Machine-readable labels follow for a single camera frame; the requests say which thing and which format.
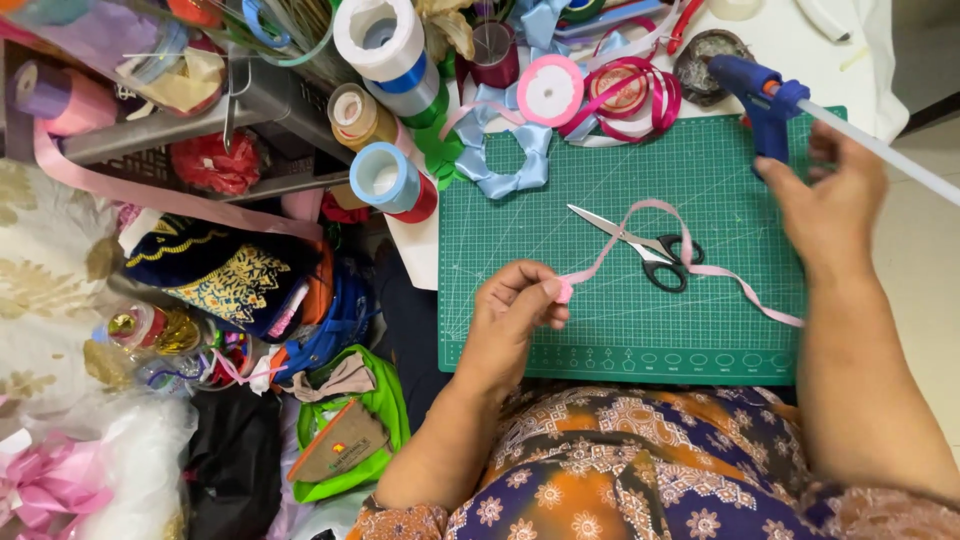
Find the gold ribbon roll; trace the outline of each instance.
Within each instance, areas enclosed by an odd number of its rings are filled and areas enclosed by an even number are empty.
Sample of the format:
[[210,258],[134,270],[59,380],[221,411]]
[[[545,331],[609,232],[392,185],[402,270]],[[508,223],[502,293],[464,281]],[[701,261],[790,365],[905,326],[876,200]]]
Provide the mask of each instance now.
[[333,136],[354,152],[374,142],[396,142],[396,118],[360,85],[341,85],[330,96],[326,116]]

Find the woman's left hand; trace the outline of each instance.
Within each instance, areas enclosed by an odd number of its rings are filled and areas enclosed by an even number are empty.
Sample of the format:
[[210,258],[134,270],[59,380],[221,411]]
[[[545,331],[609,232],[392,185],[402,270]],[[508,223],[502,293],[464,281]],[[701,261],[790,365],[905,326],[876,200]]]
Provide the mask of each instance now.
[[530,334],[549,324],[554,330],[570,318],[560,294],[557,274],[534,260],[515,260],[477,290],[473,321],[454,383],[502,403],[523,378]]

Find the pink ribbon bow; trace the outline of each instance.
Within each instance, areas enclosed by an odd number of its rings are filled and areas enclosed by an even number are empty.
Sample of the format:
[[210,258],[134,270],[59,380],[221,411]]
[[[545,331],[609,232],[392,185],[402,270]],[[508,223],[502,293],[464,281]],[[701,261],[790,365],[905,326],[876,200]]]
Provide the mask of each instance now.
[[[51,433],[43,444],[14,456],[0,470],[0,526],[15,513],[26,526],[16,540],[71,538],[89,514],[113,499],[113,492],[102,485],[103,475],[98,474],[99,448],[99,441],[77,443],[61,433]],[[12,498],[19,498],[18,507],[12,508]],[[76,517],[51,534],[57,514]]]

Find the white table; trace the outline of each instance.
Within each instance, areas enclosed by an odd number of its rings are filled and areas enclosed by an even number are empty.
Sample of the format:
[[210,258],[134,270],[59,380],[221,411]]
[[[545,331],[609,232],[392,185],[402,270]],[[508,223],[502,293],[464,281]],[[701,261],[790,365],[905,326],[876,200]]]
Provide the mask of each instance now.
[[[797,79],[810,87],[811,101],[824,107],[847,107],[853,125],[878,138],[890,141],[906,124],[906,108],[890,92],[893,78],[893,42],[890,37],[891,0],[829,0],[836,2],[832,13],[852,30],[852,38],[835,44],[824,37],[806,19],[794,0],[765,0],[760,12],[750,20],[730,22],[717,19],[706,4],[694,15],[684,31],[689,40],[704,30],[722,28],[737,34],[756,57],[756,61],[778,70],[784,79]],[[635,38],[643,30],[625,33]],[[869,54],[863,55],[866,49]],[[677,54],[669,57],[661,48],[653,64],[670,70]],[[579,60],[586,51],[570,55]],[[521,67],[524,64],[521,53]],[[858,61],[849,61],[861,56]],[[850,63],[841,70],[844,63]],[[456,83],[449,82],[450,109],[460,106]],[[465,101],[472,88],[465,87]],[[683,101],[680,117],[743,112],[740,102],[729,97],[720,104],[703,109]],[[490,133],[503,131],[512,124],[494,120]],[[422,155],[414,156],[422,170]],[[403,258],[413,285],[437,289],[440,216],[435,211],[426,221],[406,224],[387,216],[387,224]]]

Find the black scissor handle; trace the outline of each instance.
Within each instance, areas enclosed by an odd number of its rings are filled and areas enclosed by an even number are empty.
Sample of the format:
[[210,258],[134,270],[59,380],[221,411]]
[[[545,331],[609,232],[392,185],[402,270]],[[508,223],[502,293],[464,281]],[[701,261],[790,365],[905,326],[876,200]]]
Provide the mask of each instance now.
[[[664,234],[663,236],[659,236],[657,241],[663,246],[663,249],[670,252],[670,255],[673,256],[674,260],[681,262],[679,250],[684,244],[684,238],[682,236],[679,234]],[[704,261],[704,250],[701,249],[700,244],[698,244],[696,240],[691,241],[693,242],[693,260],[691,263],[700,264]],[[680,246],[677,248],[678,251],[673,251],[673,246],[677,244],[680,244]]]
[[[670,285],[660,281],[660,279],[657,277],[657,271],[663,268],[665,268],[668,272],[673,273],[673,275],[680,280],[680,284],[675,287],[671,287]],[[658,260],[644,260],[643,273],[647,275],[647,279],[649,279],[654,285],[662,290],[665,290],[666,292],[684,292],[686,290],[686,272],[684,271],[684,267],[680,264],[660,262]]]

